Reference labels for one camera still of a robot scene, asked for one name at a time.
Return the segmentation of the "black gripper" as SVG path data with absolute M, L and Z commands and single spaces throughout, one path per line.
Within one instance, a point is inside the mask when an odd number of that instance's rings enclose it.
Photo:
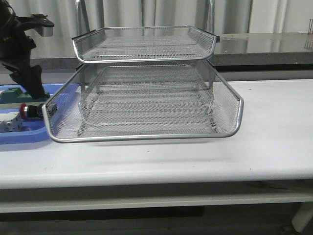
M 35 30 L 38 26 L 53 28 L 54 23 L 43 14 L 32 14 L 30 17 L 12 15 L 0 28 L 0 63 L 12 72 L 11 79 L 21 85 L 33 99 L 45 97 L 45 91 L 41 66 L 30 66 L 35 41 L 25 32 Z

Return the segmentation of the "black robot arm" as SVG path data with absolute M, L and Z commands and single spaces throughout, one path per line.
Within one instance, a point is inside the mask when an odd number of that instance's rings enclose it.
M 0 63 L 11 71 L 11 79 L 21 85 L 33 99 L 45 97 L 45 91 L 41 66 L 30 65 L 35 41 L 25 32 L 34 29 L 42 37 L 51 37 L 53 27 L 54 23 L 46 15 L 19 17 L 8 1 L 0 2 Z

